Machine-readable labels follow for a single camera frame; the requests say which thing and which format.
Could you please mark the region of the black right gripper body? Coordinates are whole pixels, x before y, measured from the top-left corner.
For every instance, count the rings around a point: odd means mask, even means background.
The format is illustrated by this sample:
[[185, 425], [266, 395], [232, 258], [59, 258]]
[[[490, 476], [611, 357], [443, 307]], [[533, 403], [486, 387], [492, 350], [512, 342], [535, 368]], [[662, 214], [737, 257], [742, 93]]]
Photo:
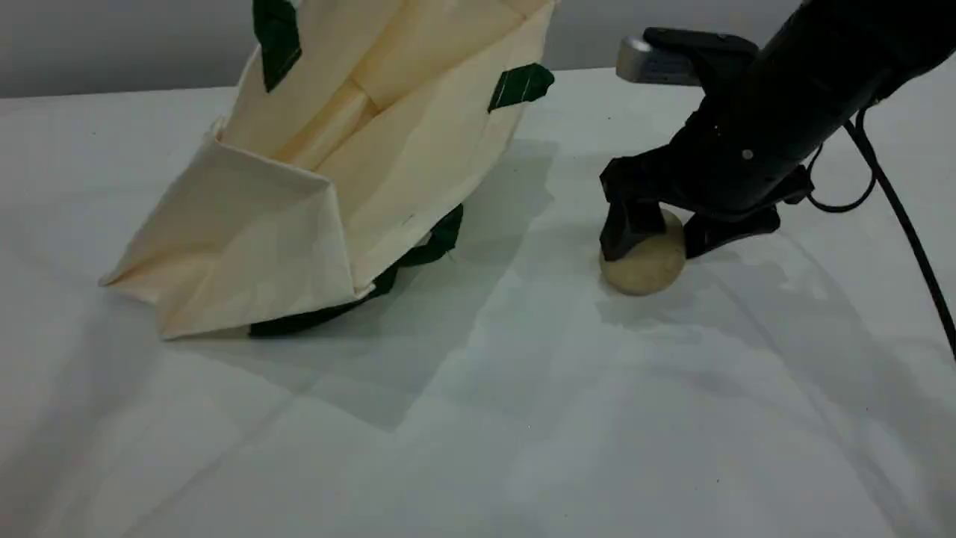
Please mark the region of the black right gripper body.
[[827, 67], [693, 67], [696, 112], [665, 146], [600, 175], [610, 223], [649, 223], [660, 203], [739, 222], [815, 186], [806, 157], [845, 120], [845, 72]]

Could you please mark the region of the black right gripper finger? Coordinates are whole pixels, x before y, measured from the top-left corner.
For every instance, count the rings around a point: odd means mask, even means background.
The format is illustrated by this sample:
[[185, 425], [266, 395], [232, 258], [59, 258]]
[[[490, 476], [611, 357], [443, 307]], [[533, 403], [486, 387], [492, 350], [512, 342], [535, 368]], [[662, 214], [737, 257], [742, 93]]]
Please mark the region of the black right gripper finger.
[[666, 233], [666, 223], [657, 202], [617, 199], [609, 204], [600, 233], [602, 259], [616, 262], [649, 238]]
[[776, 208], [765, 208], [741, 221], [726, 222], [694, 214], [683, 226], [688, 260], [700, 258], [735, 241], [774, 234], [781, 225]]

